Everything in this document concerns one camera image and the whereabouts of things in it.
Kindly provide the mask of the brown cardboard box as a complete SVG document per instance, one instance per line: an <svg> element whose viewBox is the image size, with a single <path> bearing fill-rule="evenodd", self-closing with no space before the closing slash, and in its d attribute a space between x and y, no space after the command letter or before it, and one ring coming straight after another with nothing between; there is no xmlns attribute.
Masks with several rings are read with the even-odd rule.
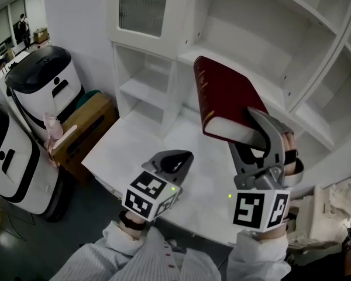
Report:
<svg viewBox="0 0 351 281"><path fill-rule="evenodd" d="M79 183L88 183L92 174L82 161L116 121L113 101L96 93L62 124L64 134L52 146L51 158Z"/></svg>

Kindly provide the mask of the person's right forearm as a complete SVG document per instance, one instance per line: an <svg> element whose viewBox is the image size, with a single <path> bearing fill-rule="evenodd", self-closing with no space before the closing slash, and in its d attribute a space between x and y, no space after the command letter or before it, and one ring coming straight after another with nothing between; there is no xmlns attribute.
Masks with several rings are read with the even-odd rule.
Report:
<svg viewBox="0 0 351 281"><path fill-rule="evenodd" d="M264 233L241 231L228 258L227 281L281 281L290 271L285 261L288 238L284 225Z"/></svg>

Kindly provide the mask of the teal round seat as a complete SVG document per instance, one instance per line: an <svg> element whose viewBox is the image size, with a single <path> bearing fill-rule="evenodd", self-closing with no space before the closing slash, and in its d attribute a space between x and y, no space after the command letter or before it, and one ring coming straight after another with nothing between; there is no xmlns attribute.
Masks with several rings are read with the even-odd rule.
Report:
<svg viewBox="0 0 351 281"><path fill-rule="evenodd" d="M84 105L90 98L92 98L97 93L101 93L100 90L92 90L83 94L76 104L76 109L79 109L82 105Z"/></svg>

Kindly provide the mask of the small cardboard box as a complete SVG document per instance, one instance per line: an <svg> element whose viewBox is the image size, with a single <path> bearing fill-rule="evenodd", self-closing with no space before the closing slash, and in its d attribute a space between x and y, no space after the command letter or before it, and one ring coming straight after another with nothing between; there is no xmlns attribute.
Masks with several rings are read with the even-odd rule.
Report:
<svg viewBox="0 0 351 281"><path fill-rule="evenodd" d="M33 40L35 43L41 44L49 39L47 28L40 28L33 32Z"/></svg>

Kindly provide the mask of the white shelving unit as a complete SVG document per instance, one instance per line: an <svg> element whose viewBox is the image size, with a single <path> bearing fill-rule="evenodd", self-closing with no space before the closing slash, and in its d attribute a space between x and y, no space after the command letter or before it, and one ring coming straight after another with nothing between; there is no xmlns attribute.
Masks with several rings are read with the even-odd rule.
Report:
<svg viewBox="0 0 351 281"><path fill-rule="evenodd" d="M202 133L195 60L185 63L178 57L187 12L186 8L175 59L112 42L120 118L83 164L109 191L120 195L156 152L192 151L195 160L184 191L163 217L192 233L230 244L238 232L228 219L235 168L228 144ZM351 175L351 1L336 50L295 111L284 112L262 101L298 139L305 175L295 195Z"/></svg>

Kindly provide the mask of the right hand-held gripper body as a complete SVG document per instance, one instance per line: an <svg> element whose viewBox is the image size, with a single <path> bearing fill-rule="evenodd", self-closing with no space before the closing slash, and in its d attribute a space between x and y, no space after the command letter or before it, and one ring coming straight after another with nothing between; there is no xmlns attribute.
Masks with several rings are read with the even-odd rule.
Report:
<svg viewBox="0 0 351 281"><path fill-rule="evenodd" d="M300 183L304 165L296 159L296 174L284 176L285 187L238 189L232 194L232 224L254 232L271 231L284 223L291 189Z"/></svg>

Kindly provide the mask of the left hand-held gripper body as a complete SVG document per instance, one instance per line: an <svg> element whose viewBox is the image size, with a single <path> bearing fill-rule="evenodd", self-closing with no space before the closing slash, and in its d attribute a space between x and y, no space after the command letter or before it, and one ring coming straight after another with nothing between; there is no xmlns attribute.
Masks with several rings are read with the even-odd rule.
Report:
<svg viewBox="0 0 351 281"><path fill-rule="evenodd" d="M180 159L150 160L143 163L142 172L128 185L122 205L150 222L172 208L181 194L178 184Z"/></svg>

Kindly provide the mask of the ribbed glass cabinet door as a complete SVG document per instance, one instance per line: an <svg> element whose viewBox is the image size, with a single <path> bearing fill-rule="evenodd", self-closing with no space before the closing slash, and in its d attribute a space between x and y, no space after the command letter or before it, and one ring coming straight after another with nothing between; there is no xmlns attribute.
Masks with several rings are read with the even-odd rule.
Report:
<svg viewBox="0 0 351 281"><path fill-rule="evenodd" d="M107 0L110 41L168 59L177 56L188 0Z"/></svg>

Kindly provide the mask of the person's left forearm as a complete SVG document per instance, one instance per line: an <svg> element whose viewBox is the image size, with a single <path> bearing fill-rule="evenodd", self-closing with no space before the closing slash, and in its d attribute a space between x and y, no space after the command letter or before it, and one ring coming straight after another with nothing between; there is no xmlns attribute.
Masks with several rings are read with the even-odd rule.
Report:
<svg viewBox="0 0 351 281"><path fill-rule="evenodd" d="M138 224L146 223L146 220L129 210L126 217ZM145 237L142 232L143 230L126 228L119 219L119 222L111 221L102 234L110 248L124 255L133 256L144 244Z"/></svg>

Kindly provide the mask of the person's striped white shirt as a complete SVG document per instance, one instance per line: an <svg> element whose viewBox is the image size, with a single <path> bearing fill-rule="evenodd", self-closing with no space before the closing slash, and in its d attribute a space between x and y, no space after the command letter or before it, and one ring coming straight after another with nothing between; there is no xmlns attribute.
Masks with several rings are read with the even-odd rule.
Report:
<svg viewBox="0 0 351 281"><path fill-rule="evenodd" d="M221 281L213 260L193 249L181 250L151 227L133 255L119 253L102 237L72 254L50 281Z"/></svg>

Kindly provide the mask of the dark red hardcover book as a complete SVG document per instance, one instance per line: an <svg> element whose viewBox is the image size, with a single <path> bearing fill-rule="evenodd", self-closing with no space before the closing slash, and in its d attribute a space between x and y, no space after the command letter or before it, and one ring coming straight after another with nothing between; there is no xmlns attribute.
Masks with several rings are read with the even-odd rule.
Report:
<svg viewBox="0 0 351 281"><path fill-rule="evenodd" d="M247 109L268 111L250 80L204 56L195 60L194 75L203 134L265 150L264 136Z"/></svg>

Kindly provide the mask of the pink fabric bundle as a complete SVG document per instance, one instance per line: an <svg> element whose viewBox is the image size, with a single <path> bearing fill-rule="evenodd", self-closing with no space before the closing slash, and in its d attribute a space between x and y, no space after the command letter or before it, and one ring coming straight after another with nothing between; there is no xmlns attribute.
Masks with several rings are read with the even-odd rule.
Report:
<svg viewBox="0 0 351 281"><path fill-rule="evenodd" d="M77 130L77 125L73 125L67 131L64 131L60 121L49 113L44 114L43 122L48 136L44 147L48 152L50 162L54 167L59 167L60 164L56 162L52 151L58 148L72 133Z"/></svg>

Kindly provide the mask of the person's right hand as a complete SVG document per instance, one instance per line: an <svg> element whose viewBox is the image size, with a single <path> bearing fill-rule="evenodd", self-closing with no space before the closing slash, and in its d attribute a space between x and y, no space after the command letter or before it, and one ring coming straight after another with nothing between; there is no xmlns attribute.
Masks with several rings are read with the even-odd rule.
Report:
<svg viewBox="0 0 351 281"><path fill-rule="evenodd" d="M292 176L297 172L297 146L294 135L287 132L281 135L285 151L284 168L285 175Z"/></svg>

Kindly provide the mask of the white ornate vanity table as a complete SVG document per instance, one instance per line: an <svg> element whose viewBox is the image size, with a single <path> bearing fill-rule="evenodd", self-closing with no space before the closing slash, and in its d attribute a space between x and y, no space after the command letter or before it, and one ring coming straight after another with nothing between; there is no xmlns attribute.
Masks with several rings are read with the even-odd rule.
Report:
<svg viewBox="0 0 351 281"><path fill-rule="evenodd" d="M351 226L351 177L293 200L287 222L289 253L302 254L341 244Z"/></svg>

